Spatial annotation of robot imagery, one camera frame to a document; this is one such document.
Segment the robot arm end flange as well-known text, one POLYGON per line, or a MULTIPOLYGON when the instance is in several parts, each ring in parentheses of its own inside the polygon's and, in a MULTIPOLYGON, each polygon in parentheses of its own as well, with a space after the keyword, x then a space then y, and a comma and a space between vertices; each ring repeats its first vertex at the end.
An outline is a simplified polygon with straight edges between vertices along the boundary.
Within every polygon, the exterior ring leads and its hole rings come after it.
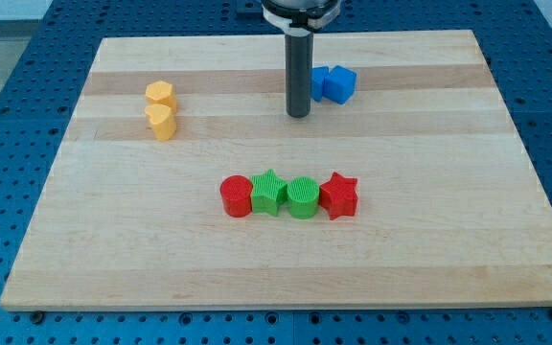
POLYGON ((264 19, 287 35, 315 33, 340 14, 341 0, 262 0, 264 19))

